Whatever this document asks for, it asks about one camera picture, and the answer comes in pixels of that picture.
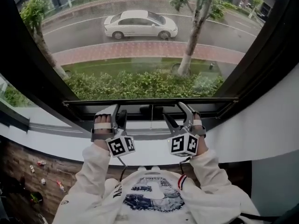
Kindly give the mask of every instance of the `white car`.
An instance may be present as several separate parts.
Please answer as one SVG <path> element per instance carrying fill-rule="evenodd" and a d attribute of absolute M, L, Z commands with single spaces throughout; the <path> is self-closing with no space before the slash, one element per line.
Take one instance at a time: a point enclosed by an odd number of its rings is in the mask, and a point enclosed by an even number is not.
<path fill-rule="evenodd" d="M 165 40 L 178 34 L 178 27 L 172 19 L 145 10 L 130 10 L 109 16 L 104 27 L 105 34 L 115 39 L 124 36 L 158 36 Z"/>

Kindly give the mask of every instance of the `car's front wheel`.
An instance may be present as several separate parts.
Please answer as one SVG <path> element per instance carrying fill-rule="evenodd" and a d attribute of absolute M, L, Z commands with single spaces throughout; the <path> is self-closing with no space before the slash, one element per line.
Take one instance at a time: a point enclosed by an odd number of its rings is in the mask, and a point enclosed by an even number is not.
<path fill-rule="evenodd" d="M 120 40 L 120 39 L 122 39 L 122 38 L 124 37 L 124 35 L 123 35 L 122 32 L 114 32 L 114 33 L 112 34 L 112 36 L 113 36 L 115 39 L 117 39 L 117 40 Z"/>
<path fill-rule="evenodd" d="M 170 38 L 170 33 L 166 31 L 162 31 L 158 35 L 162 40 L 168 40 Z"/>

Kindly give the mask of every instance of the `white finger strap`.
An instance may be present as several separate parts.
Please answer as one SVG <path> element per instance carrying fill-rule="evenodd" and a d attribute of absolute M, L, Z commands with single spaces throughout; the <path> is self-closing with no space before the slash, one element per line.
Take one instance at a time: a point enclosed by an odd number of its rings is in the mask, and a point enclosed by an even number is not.
<path fill-rule="evenodd" d="M 96 123 L 94 129 L 111 129 L 111 123 Z"/>
<path fill-rule="evenodd" d="M 194 119 L 193 120 L 193 126 L 196 126 L 196 125 L 201 125 L 202 126 L 202 122 L 200 119 Z"/>

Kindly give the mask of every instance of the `hedge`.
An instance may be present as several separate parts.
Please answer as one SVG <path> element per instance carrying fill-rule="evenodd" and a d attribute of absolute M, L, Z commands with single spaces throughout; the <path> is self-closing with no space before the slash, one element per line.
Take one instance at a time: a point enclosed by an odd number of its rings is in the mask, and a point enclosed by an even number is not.
<path fill-rule="evenodd" d="M 212 96 L 223 83 L 221 76 L 192 75 L 178 77 L 163 71 L 128 73 L 117 77 L 102 73 L 100 78 L 74 73 L 66 84 L 81 100 L 137 99 L 137 98 L 200 98 Z M 32 102 L 9 86 L 5 100 L 13 106 L 28 106 Z"/>

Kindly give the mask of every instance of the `white hoodie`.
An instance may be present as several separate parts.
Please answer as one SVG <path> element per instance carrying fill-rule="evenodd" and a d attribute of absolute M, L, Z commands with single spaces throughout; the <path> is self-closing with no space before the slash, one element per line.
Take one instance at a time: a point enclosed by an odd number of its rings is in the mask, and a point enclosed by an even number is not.
<path fill-rule="evenodd" d="M 109 152 L 92 144 L 83 157 L 77 182 L 60 203 L 53 224 L 226 224 L 236 217 L 247 224 L 262 223 L 239 216 L 259 213 L 218 167 L 213 150 L 190 160 L 201 188 L 190 178 L 159 170 L 137 171 L 116 188 L 106 185 L 105 192 Z"/>

